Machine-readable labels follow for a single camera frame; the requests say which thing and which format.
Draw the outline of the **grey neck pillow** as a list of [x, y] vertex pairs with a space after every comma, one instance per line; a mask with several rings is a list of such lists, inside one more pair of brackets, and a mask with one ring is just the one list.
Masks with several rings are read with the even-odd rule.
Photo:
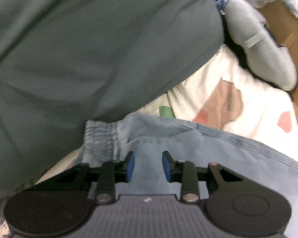
[[296, 66], [288, 49], [269, 34], [264, 16], [245, 0], [227, 0], [224, 16], [229, 34], [243, 48], [250, 70], [282, 90], [293, 90]]

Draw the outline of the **brown cardboard barrier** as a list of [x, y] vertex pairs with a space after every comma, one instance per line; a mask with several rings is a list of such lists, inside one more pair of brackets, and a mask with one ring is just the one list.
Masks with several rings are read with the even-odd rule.
[[275, 36], [277, 43], [285, 46], [297, 70], [297, 85], [291, 96], [298, 121], [298, 18], [280, 0], [266, 4], [259, 9], [269, 24], [269, 29]]

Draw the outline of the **light blue denim pants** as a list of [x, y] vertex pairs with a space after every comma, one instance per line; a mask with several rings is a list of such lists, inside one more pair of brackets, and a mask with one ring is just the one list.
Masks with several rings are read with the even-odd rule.
[[298, 132], [272, 136], [273, 145], [190, 121], [132, 113], [114, 123], [90, 120], [77, 159], [91, 167], [122, 160], [135, 153], [132, 180], [117, 187], [119, 194], [179, 194], [166, 181], [162, 153], [199, 167], [221, 165], [284, 195], [292, 206], [286, 236], [298, 237]]

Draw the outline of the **dark grey duvet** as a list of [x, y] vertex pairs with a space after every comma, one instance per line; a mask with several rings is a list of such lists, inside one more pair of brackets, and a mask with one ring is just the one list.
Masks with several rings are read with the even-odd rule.
[[0, 199], [181, 83], [223, 44], [214, 0], [0, 0]]

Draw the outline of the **cream bear print bedsheet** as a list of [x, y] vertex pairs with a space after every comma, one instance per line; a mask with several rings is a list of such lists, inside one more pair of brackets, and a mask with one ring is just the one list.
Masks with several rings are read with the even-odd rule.
[[[290, 96], [242, 69], [226, 45], [192, 76], [137, 112], [190, 121], [267, 146], [273, 145], [272, 136], [278, 132], [298, 132]], [[81, 150], [71, 152], [43, 179], [78, 164]]]

